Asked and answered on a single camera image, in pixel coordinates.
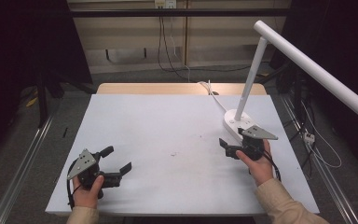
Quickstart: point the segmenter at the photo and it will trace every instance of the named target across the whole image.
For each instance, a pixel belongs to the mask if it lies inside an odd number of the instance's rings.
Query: electrical socket
[[[306,143],[314,143],[315,142],[315,135],[311,134],[311,133],[304,133],[304,141]]]
[[[165,8],[166,0],[155,0],[155,8]]]
[[[176,8],[176,0],[165,0],[165,8]]]

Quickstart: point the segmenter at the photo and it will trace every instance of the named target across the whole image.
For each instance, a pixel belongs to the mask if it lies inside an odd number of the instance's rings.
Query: white desk lamp
[[[248,78],[246,79],[246,85],[243,89],[238,109],[228,110],[225,114],[225,127],[238,142],[241,143],[241,136],[238,134],[238,128],[243,128],[245,131],[242,133],[252,136],[253,138],[278,139],[275,135],[258,127],[255,122],[243,112],[246,100],[249,97],[249,93],[255,81],[258,66],[260,65],[268,42],[279,49],[295,64],[333,93],[342,103],[358,114],[358,95],[356,93],[351,91],[348,87],[325,71],[319,64],[269,28],[264,22],[256,22],[254,28],[262,36],[258,42],[255,57]]]

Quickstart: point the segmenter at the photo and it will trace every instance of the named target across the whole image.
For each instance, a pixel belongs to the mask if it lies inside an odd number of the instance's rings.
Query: white table
[[[240,96],[217,96],[236,108]],[[267,95],[249,97],[245,112],[278,135],[271,153],[282,182],[295,200],[319,213],[275,107]],[[235,140],[223,126],[225,111],[208,95],[96,94],[89,103],[46,211],[69,215],[66,174],[87,148],[113,146],[101,159],[107,173],[132,162],[119,188],[104,189],[102,214],[113,216],[254,216],[265,213],[254,196],[255,182],[241,161],[227,158],[218,138]]]

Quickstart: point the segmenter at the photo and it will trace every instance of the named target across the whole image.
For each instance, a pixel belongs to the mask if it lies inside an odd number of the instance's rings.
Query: hand
[[[74,189],[77,189],[74,193],[75,206],[82,206],[88,208],[97,208],[98,203],[98,192],[100,191],[103,185],[103,176],[99,175],[90,190],[84,189],[83,186],[80,186],[80,181],[77,176],[73,179]]]
[[[270,153],[269,141],[263,140],[264,149]],[[251,172],[252,177],[255,179],[257,186],[260,186],[264,182],[273,178],[272,174],[272,164],[265,158],[261,157],[258,161],[252,161],[248,156],[245,155],[242,151],[236,151],[237,156],[242,160],[248,167]]]

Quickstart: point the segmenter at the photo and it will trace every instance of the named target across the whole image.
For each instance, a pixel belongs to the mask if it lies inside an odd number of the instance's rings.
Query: sleeve
[[[328,223],[308,211],[302,203],[294,201],[283,184],[275,178],[260,185],[255,195],[272,223]]]
[[[99,212],[97,209],[75,206],[67,224],[96,224],[98,223]]]

